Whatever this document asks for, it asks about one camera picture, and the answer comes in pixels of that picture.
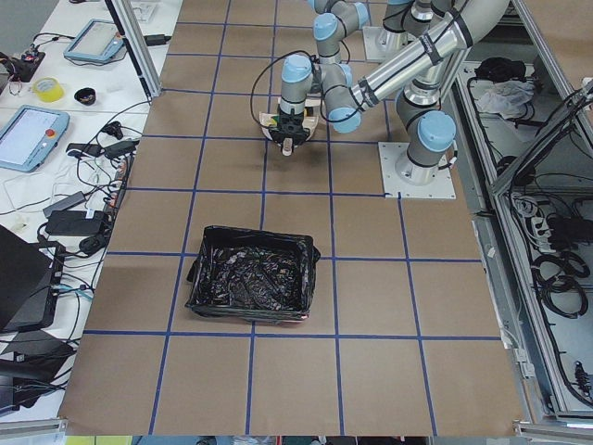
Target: screen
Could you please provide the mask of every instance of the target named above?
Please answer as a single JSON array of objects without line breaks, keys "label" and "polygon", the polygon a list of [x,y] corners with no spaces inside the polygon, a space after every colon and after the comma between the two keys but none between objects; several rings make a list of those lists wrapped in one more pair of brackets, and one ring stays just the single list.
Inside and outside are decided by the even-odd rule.
[{"label": "screen", "polygon": [[115,38],[117,31],[113,23],[94,22],[70,51],[101,56]]},{"label": "screen", "polygon": [[25,109],[0,138],[0,161],[24,164],[57,118],[47,111]]},{"label": "screen", "polygon": [[47,298],[52,261],[2,225],[0,246],[0,329],[4,329],[23,305]]}]

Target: white table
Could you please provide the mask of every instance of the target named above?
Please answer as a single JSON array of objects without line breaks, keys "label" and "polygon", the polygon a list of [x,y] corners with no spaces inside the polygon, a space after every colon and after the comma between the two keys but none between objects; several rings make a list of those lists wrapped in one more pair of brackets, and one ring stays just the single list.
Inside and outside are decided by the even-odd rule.
[{"label": "white table", "polygon": [[[163,33],[171,35],[182,2],[183,0],[159,0],[157,9],[151,20],[140,24],[143,34]],[[42,32],[76,35],[90,19],[110,19],[103,2],[73,5],[69,0],[60,0],[56,9],[42,28]],[[91,186],[84,185],[78,180],[76,176],[76,159],[66,155],[66,146],[70,142],[88,142],[115,113],[122,111],[130,105],[146,100],[144,90],[138,81],[128,55],[122,61],[104,67],[77,67],[63,58],[62,52],[67,44],[68,41],[60,40],[43,45],[42,49],[46,52],[46,57],[33,76],[32,82],[23,84],[23,88],[17,96],[12,96],[8,92],[8,88],[0,95],[0,127],[9,121],[16,109],[22,105],[59,109],[67,111],[70,115],[68,130],[59,140],[57,146],[52,150],[44,164],[36,171],[23,173],[0,169],[0,213],[11,211],[23,204],[40,201],[54,194],[73,194],[77,191],[86,192],[90,190],[92,188]],[[167,49],[167,45],[149,48],[150,55],[158,72],[162,70]],[[42,77],[54,77],[58,79],[64,88],[64,97],[53,103],[44,103],[39,100],[31,91],[30,87],[37,79]],[[97,101],[90,107],[79,104],[73,99],[74,93],[85,86],[91,86],[97,91]],[[144,129],[148,111],[149,106],[143,104],[119,115],[117,120],[122,125],[141,132]],[[124,130],[124,134],[130,137],[137,137],[137,134],[126,130]],[[103,145],[110,145],[117,142],[115,138],[105,134],[99,137]],[[97,162],[108,172],[113,172],[107,159],[101,158]],[[94,182],[102,183],[107,177],[96,177],[91,168],[93,164],[94,162],[90,161],[88,167],[81,167],[81,177],[92,184]],[[60,200],[60,197],[54,197],[42,204],[0,216],[0,224],[26,241],[35,242],[37,228],[46,222],[42,209],[55,200]],[[101,210],[104,203],[100,194],[95,194],[86,205],[94,210]],[[80,210],[83,208],[84,205],[81,204],[74,209]],[[75,251],[77,250],[80,238],[62,236],[57,237],[56,240],[62,243],[68,250]],[[90,281],[97,267],[94,263],[101,260],[102,255],[103,252],[99,252],[88,260],[68,259],[66,264],[71,266],[88,264],[87,267],[76,269],[73,274]],[[78,286],[79,284],[76,280],[67,277],[62,280],[62,283],[71,286]],[[72,338],[78,338],[82,335],[82,330],[84,329],[84,324],[91,306],[91,302],[87,299],[80,299],[80,302],[79,321],[76,323],[76,329],[73,332]],[[67,338],[74,326],[77,311],[78,301],[74,294],[60,297],[57,302],[54,322],[44,331],[57,338]],[[1,336],[0,338],[9,340],[13,336]],[[3,344],[0,344],[0,353],[4,347]],[[74,358],[70,357],[64,363],[59,373],[69,369],[73,362]],[[62,383],[67,378],[67,376],[61,378],[56,383]],[[31,408],[21,408],[17,412],[3,415],[0,417],[0,422],[54,418],[57,416],[63,396],[63,391],[55,392],[49,396],[43,396]]]},{"label": "white table", "polygon": [[[151,20],[140,23],[144,35],[171,35],[174,30],[181,0],[161,0],[157,5]],[[41,32],[54,32],[64,35],[77,35],[90,19],[109,19],[109,12],[103,2],[82,3],[73,5],[68,0],[60,0],[56,9],[49,17]],[[36,43],[51,39],[51,36],[41,36]],[[1,108],[19,108],[23,104],[37,107],[50,107],[64,111],[81,111],[87,107],[74,100],[74,93],[84,87],[96,90],[97,100],[89,107],[92,111],[118,112],[126,106],[146,100],[145,92],[138,80],[129,55],[123,60],[105,66],[77,66],[66,60],[64,49],[70,43],[69,39],[44,44],[40,50],[44,51],[45,59],[35,72],[32,81],[24,83],[18,95],[9,93],[5,88],[0,95]],[[167,45],[151,46],[148,48],[157,72],[161,72],[167,55]],[[64,89],[64,96],[56,102],[47,104],[42,102],[32,91],[32,85],[43,77],[57,79]],[[148,105],[136,108],[134,112],[147,113]]]}]

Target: electrical cabinet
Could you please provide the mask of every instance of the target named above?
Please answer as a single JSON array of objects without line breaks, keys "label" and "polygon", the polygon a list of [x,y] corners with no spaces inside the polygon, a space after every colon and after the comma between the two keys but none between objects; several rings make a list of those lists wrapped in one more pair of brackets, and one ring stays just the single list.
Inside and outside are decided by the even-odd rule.
[{"label": "electrical cabinet", "polygon": [[[522,60],[536,86],[514,120],[476,106],[493,87],[475,79],[489,57]],[[445,104],[463,124],[460,172],[526,416],[537,424],[593,424],[592,99],[574,91],[524,0],[514,0]]]}]

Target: black cup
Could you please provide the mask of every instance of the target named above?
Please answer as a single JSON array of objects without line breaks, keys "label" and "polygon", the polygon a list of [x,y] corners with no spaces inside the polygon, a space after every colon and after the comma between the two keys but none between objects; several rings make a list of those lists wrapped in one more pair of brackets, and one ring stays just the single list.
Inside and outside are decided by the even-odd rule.
[{"label": "black cup", "polygon": [[93,88],[83,88],[74,94],[74,98],[83,105],[92,105],[96,101],[96,93]]}]

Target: trash bin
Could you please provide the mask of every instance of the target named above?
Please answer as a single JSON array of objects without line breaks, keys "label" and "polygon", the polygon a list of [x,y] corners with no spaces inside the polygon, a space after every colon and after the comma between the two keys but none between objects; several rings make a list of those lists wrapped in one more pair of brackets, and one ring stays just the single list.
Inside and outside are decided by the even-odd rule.
[{"label": "trash bin", "polygon": [[209,226],[187,276],[198,315],[268,323],[309,317],[320,253],[308,235]]}]

